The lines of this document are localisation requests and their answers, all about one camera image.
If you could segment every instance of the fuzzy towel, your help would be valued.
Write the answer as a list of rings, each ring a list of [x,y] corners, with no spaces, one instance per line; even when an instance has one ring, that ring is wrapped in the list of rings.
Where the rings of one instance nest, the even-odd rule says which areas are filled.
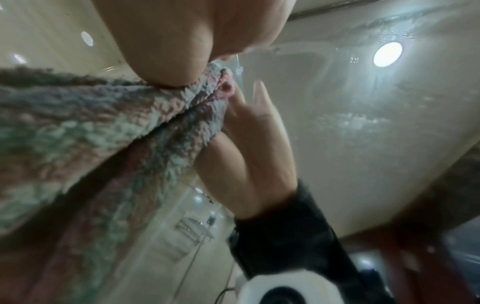
[[[172,90],[0,70],[0,254],[40,243],[41,259],[28,276],[0,274],[5,300],[91,302],[221,129],[233,89],[213,64]]]

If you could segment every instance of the hand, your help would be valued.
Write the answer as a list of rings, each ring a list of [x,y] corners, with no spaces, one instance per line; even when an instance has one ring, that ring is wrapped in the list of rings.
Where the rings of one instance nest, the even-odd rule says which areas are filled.
[[[263,82],[253,104],[237,87],[222,132],[202,150],[195,169],[207,190],[238,219],[249,219],[286,203],[297,190],[287,132]]]

